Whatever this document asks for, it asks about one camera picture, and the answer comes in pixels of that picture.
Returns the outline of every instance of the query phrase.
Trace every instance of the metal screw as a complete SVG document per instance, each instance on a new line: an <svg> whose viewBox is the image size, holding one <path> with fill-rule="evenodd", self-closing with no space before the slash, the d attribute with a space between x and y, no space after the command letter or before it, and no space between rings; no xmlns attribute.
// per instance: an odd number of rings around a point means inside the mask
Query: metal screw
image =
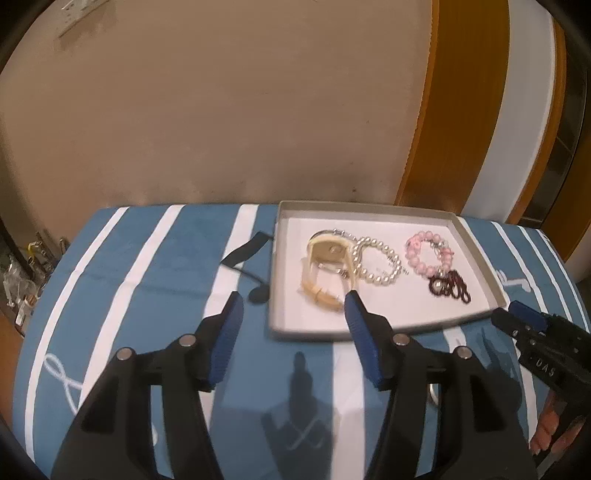
<svg viewBox="0 0 591 480"><path fill-rule="evenodd" d="M119 360L127 360L133 354L134 354L134 351L131 348L124 346L123 348L120 348L119 350L117 350L116 357Z"/></svg>
<svg viewBox="0 0 591 480"><path fill-rule="evenodd" d="M181 338L178 339L178 342L181 346L191 346L193 345L197 339L192 333L186 333Z"/></svg>
<svg viewBox="0 0 591 480"><path fill-rule="evenodd" d="M397 333L392 337L392 340L398 346L404 346L410 343L410 338L408 337L408 335L405 335L404 333Z"/></svg>
<svg viewBox="0 0 591 480"><path fill-rule="evenodd" d="M470 350L467 346L459 346L456 348L456 353L458 357L463 358L464 360L468 360L472 357L472 350Z"/></svg>

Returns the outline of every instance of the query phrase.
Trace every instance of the table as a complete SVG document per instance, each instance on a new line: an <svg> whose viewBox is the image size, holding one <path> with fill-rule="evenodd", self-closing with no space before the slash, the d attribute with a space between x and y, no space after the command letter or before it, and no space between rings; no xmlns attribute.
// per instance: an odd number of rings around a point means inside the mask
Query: table
<svg viewBox="0 0 591 480"><path fill-rule="evenodd" d="M272 239L239 265L220 260L256 232L271 236L276 205L171 205L98 211L47 284L20 354L13 428L49 474L84 396L112 354L161 349L218 313L229 293L246 299L269 279ZM540 231L462 219L510 300L557 313L589 331L576 288ZM416 337L451 351L469 345L487 368L515 380L512 395L531 437L547 387L520 368L511 338L488 319ZM224 381L203 394L213 446L227 480L360 479L371 459L388 393L364 379L349 343L279 342L267 335L267 305L245 302ZM152 390L158 470L171 475L161 394ZM430 470L436 411L427 408L417 473Z"/></svg>

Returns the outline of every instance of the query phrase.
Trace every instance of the watch face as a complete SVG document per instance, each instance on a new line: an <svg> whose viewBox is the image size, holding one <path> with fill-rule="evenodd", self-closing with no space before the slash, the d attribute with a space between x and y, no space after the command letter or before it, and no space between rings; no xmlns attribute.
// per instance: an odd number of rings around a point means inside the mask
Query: watch face
<svg viewBox="0 0 591 480"><path fill-rule="evenodd" d="M334 240L318 242L312 247L312 260L315 262L343 263L347 248Z"/></svg>

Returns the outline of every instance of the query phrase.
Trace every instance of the human hand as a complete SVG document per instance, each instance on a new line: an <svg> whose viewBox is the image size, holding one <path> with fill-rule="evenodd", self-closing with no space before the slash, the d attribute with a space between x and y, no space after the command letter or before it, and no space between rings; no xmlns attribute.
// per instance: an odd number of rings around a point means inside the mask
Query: human hand
<svg viewBox="0 0 591 480"><path fill-rule="evenodd" d="M542 450L547 450L550 446L552 435L558 428L559 416L556 408L559 401L556 393L550 390L548 397L546 397L544 409L538 419L538 426L530 440L530 450L534 455L539 454ZM585 419L575 419L566 432L554 442L550 451L552 453L563 453L574 442L584 423Z"/></svg>

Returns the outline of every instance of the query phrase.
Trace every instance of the metal ring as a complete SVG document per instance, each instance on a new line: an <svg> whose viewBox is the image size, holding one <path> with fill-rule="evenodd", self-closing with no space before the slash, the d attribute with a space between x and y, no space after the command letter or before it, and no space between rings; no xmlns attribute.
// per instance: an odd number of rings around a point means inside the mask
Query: metal ring
<svg viewBox="0 0 591 480"><path fill-rule="evenodd" d="M429 399L431 400L431 403L438 407L439 406L439 398L437 396L437 394L435 393L435 383L429 383L429 386L427 387L427 391L429 392Z"/></svg>

